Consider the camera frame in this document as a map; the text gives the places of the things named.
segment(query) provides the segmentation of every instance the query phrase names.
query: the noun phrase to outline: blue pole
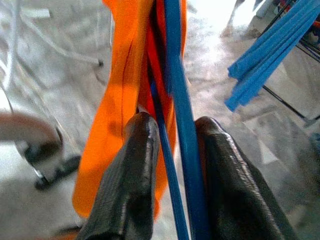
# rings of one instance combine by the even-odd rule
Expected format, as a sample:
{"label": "blue pole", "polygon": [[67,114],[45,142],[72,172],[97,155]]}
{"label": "blue pole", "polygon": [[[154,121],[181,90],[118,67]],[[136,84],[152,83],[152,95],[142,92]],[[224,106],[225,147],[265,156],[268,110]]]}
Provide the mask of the blue pole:
{"label": "blue pole", "polygon": [[173,216],[175,221],[175,229],[179,240],[188,240],[189,235],[187,230],[186,218],[184,208],[182,205],[174,159],[172,156],[172,151],[166,130],[165,117],[163,114],[156,82],[153,76],[149,76],[149,79],[151,95],[155,108],[156,121],[159,127],[159,135],[161,140],[162,152],[164,156],[166,176],[168,178]]}
{"label": "blue pole", "polygon": [[196,127],[181,57],[180,0],[164,0],[167,91],[172,92],[181,151],[189,224],[193,240],[211,239]]}

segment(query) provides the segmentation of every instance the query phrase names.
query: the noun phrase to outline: orange fabric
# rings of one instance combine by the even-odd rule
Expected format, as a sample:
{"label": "orange fabric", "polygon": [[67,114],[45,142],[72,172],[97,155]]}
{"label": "orange fabric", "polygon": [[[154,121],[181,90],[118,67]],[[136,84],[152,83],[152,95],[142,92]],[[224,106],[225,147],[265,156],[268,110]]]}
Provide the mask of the orange fabric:
{"label": "orange fabric", "polygon": [[71,233],[66,233],[65,235],[62,235],[62,236],[51,237],[47,240],[74,240],[76,239],[77,234],[78,232],[71,232]]}
{"label": "orange fabric", "polygon": [[[160,94],[169,141],[172,150],[176,142],[176,119],[173,100],[163,85],[163,74],[155,50],[149,23],[153,0],[104,0],[115,21],[111,74],[107,90],[97,110],[78,169],[72,203],[83,217],[88,217],[108,165],[124,143],[123,129],[140,104],[154,116],[148,74],[147,57]],[[164,2],[156,0],[157,20],[165,38]],[[182,0],[182,46],[186,35],[186,0]],[[162,151],[156,168],[155,212],[167,186]]]}

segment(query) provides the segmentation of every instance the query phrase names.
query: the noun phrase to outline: floor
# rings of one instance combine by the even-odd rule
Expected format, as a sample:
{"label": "floor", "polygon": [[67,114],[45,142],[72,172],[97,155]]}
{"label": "floor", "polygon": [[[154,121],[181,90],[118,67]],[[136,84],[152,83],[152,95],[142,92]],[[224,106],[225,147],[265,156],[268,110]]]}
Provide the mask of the floor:
{"label": "floor", "polygon": [[[253,44],[274,17],[274,6],[263,18],[255,17],[264,2],[188,1],[184,66],[193,114],[195,119],[211,116],[221,123],[261,171],[300,239],[316,240],[320,236],[320,164],[309,137],[320,131],[320,121],[305,127],[303,120],[264,90],[235,112],[224,104],[236,83],[228,77],[227,67]],[[0,59],[5,63],[10,41],[10,3],[0,1]],[[14,102],[15,96],[23,95],[39,114],[59,127],[64,138],[63,157],[80,154],[108,83],[110,12],[100,0],[22,3],[22,14],[47,8],[50,18],[22,18],[20,62],[14,90],[7,92],[8,98]],[[44,37],[30,27],[28,19]],[[56,49],[48,44],[48,39]],[[67,50],[68,56],[60,54],[58,47]],[[74,53],[102,60],[104,65],[76,60],[70,57]],[[320,115],[319,74],[320,64],[294,49],[269,78],[267,86],[312,118]],[[81,224],[83,220],[71,204],[76,174],[50,190],[37,191],[36,176],[15,144],[1,143],[0,153],[0,216],[5,216],[0,218],[0,239],[47,238],[60,229]],[[174,157],[184,196],[178,147]],[[175,238],[167,190],[152,239]]]}

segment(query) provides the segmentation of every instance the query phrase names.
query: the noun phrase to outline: white cable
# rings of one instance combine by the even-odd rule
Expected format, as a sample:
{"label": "white cable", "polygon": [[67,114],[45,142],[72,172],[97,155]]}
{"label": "white cable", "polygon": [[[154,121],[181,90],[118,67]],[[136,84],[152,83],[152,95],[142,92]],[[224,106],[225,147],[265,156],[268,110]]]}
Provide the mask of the white cable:
{"label": "white cable", "polygon": [[57,46],[49,37],[44,35],[39,28],[37,28],[30,20],[28,20],[23,15],[21,15],[21,20],[59,54],[67,58],[72,58],[72,59],[76,59],[76,60],[87,62],[87,63],[97,64],[97,65],[100,63],[100,61],[97,58],[84,56],[76,52],[70,52]]}
{"label": "white cable", "polygon": [[7,74],[7,72],[8,72],[7,65],[1,59],[0,59],[0,68],[3,69],[5,74]]}
{"label": "white cable", "polygon": [[12,11],[11,42],[9,45],[9,52],[7,55],[7,71],[3,81],[4,90],[8,90],[8,88],[11,86],[15,75],[18,42],[17,26],[19,21],[20,7],[21,0],[15,0]]}

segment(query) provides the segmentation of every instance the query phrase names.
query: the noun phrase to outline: blue plastic strip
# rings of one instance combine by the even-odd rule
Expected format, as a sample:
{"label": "blue plastic strip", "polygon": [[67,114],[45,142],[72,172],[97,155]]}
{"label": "blue plastic strip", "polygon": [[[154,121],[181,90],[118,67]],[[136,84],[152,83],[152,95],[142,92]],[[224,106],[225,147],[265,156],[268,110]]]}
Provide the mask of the blue plastic strip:
{"label": "blue plastic strip", "polygon": [[164,0],[166,28],[165,82],[176,114],[189,224],[193,240],[211,239],[204,179],[181,57],[180,0]]}
{"label": "blue plastic strip", "polygon": [[184,208],[182,205],[179,184],[177,179],[177,173],[175,169],[174,159],[172,157],[172,151],[168,139],[168,134],[165,125],[165,117],[163,114],[157,86],[153,76],[149,76],[151,95],[155,108],[156,121],[159,127],[159,135],[161,140],[162,152],[164,156],[164,163],[166,169],[166,176],[168,178],[171,203],[175,221],[175,229],[179,240],[188,240],[188,229],[186,224],[186,218]]}
{"label": "blue plastic strip", "polygon": [[299,0],[228,68],[229,76],[238,80],[231,97],[225,101],[231,111],[248,104],[258,94],[319,13],[319,0]]}

